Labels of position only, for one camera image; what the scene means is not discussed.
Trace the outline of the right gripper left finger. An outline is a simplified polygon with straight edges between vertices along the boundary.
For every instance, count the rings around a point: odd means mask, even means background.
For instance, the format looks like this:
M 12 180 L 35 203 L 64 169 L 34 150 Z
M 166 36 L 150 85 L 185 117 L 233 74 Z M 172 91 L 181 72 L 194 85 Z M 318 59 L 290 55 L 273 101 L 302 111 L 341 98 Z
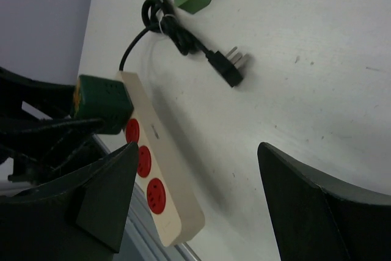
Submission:
M 1 197 L 1 260 L 112 260 L 120 251 L 138 146 Z

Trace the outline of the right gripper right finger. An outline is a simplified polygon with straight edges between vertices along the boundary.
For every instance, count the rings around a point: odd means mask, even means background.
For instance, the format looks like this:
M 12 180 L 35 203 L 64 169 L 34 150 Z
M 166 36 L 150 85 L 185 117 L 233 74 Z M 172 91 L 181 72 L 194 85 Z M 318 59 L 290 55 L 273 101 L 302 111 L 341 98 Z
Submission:
M 273 145 L 260 176 L 282 260 L 390 260 L 390 196 L 344 182 Z

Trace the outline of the beige power strip red sockets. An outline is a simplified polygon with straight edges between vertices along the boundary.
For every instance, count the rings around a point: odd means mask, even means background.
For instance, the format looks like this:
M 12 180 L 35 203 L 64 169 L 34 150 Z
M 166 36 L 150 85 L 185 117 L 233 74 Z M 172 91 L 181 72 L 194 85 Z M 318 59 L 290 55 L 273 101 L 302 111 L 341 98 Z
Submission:
M 138 147 L 137 175 L 163 246 L 194 238 L 205 225 L 205 215 L 193 192 L 178 148 L 159 119 L 135 73 L 120 71 L 121 81 L 134 106 L 124 133 Z

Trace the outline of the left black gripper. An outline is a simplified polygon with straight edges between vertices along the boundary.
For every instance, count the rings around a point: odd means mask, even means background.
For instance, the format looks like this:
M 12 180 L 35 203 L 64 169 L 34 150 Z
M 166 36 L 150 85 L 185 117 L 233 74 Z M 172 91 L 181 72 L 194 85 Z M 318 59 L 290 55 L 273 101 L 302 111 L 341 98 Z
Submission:
M 72 119 L 74 85 L 36 81 L 1 69 L 1 163 L 10 182 L 42 184 L 106 156 L 94 134 L 102 119 Z

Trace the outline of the dark green cube adapter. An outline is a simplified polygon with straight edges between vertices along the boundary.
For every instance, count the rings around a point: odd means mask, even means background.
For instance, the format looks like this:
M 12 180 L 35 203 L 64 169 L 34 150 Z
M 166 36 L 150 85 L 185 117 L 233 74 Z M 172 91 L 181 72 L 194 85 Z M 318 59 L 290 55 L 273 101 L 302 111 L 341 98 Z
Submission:
M 102 119 L 101 134 L 119 134 L 134 111 L 124 83 L 90 75 L 79 75 L 73 93 L 71 117 Z

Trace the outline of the aluminium frame rail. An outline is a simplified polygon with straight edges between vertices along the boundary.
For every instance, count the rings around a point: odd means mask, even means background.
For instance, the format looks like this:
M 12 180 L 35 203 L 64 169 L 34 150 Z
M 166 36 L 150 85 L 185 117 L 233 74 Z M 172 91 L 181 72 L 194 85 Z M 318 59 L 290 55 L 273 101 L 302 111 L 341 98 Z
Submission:
M 42 184 L 1 182 L 1 197 L 11 197 L 40 185 Z M 134 181 L 120 251 L 114 254 L 112 260 L 196 259 L 197 255 L 183 243 L 168 248 L 162 245 L 141 190 Z

